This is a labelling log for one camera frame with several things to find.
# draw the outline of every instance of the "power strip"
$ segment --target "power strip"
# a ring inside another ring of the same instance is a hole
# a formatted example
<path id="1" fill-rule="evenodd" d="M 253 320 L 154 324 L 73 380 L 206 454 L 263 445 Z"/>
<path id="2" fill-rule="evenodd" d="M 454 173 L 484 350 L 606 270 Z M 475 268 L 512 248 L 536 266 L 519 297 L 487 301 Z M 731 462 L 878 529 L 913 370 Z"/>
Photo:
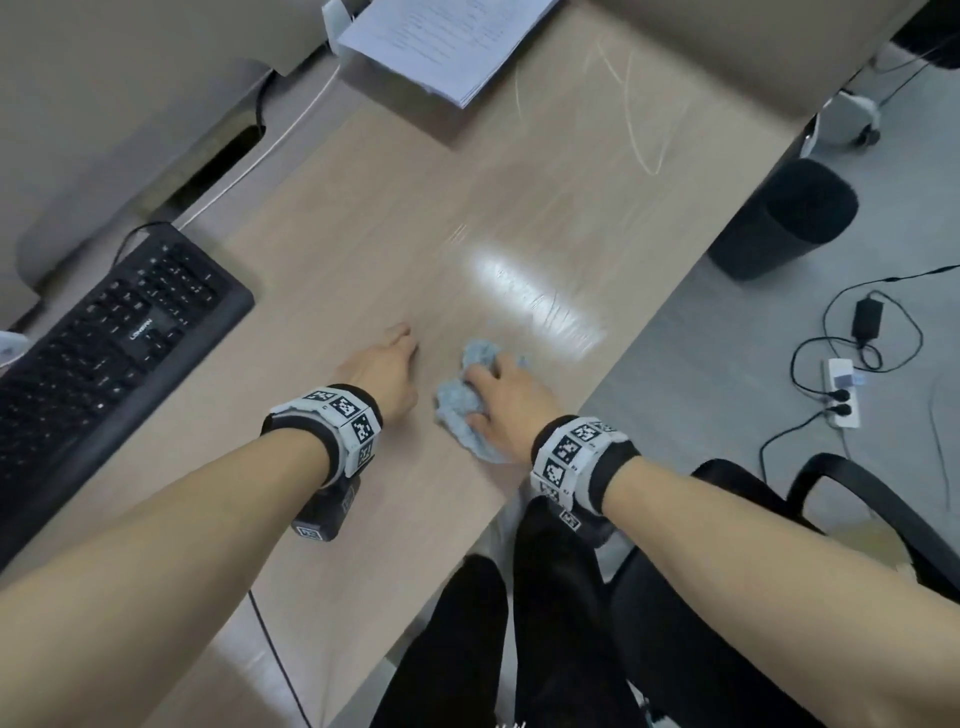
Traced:
<path id="1" fill-rule="evenodd" d="M 850 398 L 844 402 L 851 409 L 849 415 L 838 415 L 836 412 L 827 413 L 827 421 L 833 427 L 844 427 L 853 429 L 860 427 L 860 403 L 857 400 L 856 384 L 859 380 L 859 372 L 853 368 L 853 362 L 850 359 L 825 359 L 824 360 L 824 388 L 827 392 L 833 392 L 838 389 L 846 389 L 850 392 Z"/>

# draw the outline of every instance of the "black pants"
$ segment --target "black pants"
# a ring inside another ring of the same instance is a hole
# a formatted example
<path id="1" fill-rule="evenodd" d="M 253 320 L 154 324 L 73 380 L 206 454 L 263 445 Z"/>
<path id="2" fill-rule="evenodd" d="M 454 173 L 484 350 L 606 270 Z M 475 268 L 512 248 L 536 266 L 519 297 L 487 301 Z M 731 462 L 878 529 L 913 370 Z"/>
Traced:
<path id="1" fill-rule="evenodd" d="M 527 728 L 642 726 L 593 551 L 536 498 L 516 533 L 516 716 Z M 396 670 L 371 728 L 492 728 L 507 631 L 496 565 L 469 556 Z"/>

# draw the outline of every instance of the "chair armrest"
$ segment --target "chair armrest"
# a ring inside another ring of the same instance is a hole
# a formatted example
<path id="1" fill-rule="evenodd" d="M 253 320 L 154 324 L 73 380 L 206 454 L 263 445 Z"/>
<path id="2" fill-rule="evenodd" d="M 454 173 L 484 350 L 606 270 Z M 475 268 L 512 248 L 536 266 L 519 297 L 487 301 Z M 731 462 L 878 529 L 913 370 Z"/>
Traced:
<path id="1" fill-rule="evenodd" d="M 960 602 L 960 557 L 886 483 L 845 457 L 821 452 L 806 461 L 786 497 L 791 518 L 802 515 L 806 497 L 822 477 L 833 480 L 860 498 L 897 531 L 913 557 L 920 583 Z"/>

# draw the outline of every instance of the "chair wheel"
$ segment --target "chair wheel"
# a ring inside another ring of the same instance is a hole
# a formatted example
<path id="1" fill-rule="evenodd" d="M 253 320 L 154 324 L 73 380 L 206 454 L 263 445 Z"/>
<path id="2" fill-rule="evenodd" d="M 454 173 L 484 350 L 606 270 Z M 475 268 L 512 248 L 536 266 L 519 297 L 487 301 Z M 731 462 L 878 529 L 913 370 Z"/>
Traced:
<path id="1" fill-rule="evenodd" d="M 853 146 L 858 149 L 872 147 L 877 142 L 880 141 L 880 129 L 875 128 L 873 125 L 868 124 L 857 135 L 856 139 L 853 140 Z"/>

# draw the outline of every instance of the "blue cleaning rag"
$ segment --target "blue cleaning rag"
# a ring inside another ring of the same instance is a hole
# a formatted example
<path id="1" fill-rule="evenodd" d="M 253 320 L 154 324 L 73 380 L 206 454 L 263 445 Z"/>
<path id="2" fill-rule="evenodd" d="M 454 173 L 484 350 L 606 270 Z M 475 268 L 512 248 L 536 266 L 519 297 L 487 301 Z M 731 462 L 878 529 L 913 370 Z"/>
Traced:
<path id="1" fill-rule="evenodd" d="M 481 460 L 490 463 L 509 463 L 509 457 L 488 443 L 464 419 L 471 412 L 487 412 L 487 406 L 480 399 L 477 391 L 464 382 L 464 372 L 471 364 L 483 364 L 487 369 L 491 369 L 499 352 L 500 347 L 483 339 L 474 339 L 467 343 L 464 348 L 464 361 L 460 376 L 445 381 L 437 387 L 437 419 L 446 426 L 450 434 L 457 438 L 461 445 Z M 524 357 L 520 357 L 517 364 L 524 369 L 530 368 Z"/>

